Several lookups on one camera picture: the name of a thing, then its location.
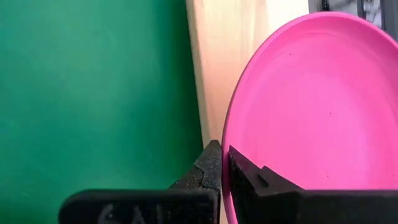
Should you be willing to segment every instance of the black holder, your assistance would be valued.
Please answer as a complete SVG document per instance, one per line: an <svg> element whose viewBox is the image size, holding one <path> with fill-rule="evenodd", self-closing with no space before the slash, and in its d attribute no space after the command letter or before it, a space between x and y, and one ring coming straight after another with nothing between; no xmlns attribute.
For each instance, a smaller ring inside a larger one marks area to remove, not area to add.
<svg viewBox="0 0 398 224"><path fill-rule="evenodd" d="M221 146L211 141L166 190L86 190L66 199L59 224L217 224ZM229 181L239 224L398 223L398 191L304 190L230 147Z"/></svg>
<svg viewBox="0 0 398 224"><path fill-rule="evenodd" d="M221 146L210 141L193 167L167 190L85 190L61 206L59 224L217 224Z"/></svg>
<svg viewBox="0 0 398 224"><path fill-rule="evenodd" d="M229 178L239 224L398 223L396 190L304 190L233 147Z"/></svg>

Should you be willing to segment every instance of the frisbee inner surface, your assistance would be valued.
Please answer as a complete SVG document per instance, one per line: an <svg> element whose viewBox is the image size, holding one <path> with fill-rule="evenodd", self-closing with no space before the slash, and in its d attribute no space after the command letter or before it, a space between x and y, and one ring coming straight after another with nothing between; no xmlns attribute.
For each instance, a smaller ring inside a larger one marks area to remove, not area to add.
<svg viewBox="0 0 398 224"><path fill-rule="evenodd" d="M366 21L301 17L256 52L223 136L255 165L305 189L398 188L398 50ZM230 223L236 223L223 174Z"/></svg>

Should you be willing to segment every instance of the green background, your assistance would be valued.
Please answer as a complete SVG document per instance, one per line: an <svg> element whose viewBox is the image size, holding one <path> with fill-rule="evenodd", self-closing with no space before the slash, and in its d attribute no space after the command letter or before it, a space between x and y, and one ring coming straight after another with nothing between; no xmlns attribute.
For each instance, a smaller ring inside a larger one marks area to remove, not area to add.
<svg viewBox="0 0 398 224"><path fill-rule="evenodd" d="M0 223L166 188L201 150L184 0L0 0Z"/></svg>

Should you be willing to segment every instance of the wood grain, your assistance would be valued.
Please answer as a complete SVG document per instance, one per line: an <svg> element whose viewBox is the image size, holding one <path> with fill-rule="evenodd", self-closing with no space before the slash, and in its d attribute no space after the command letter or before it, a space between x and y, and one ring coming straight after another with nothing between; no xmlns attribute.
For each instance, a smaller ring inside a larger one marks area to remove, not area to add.
<svg viewBox="0 0 398 224"><path fill-rule="evenodd" d="M308 0L187 0L203 144L221 140L236 83L265 39ZM221 208L220 223L227 223Z"/></svg>

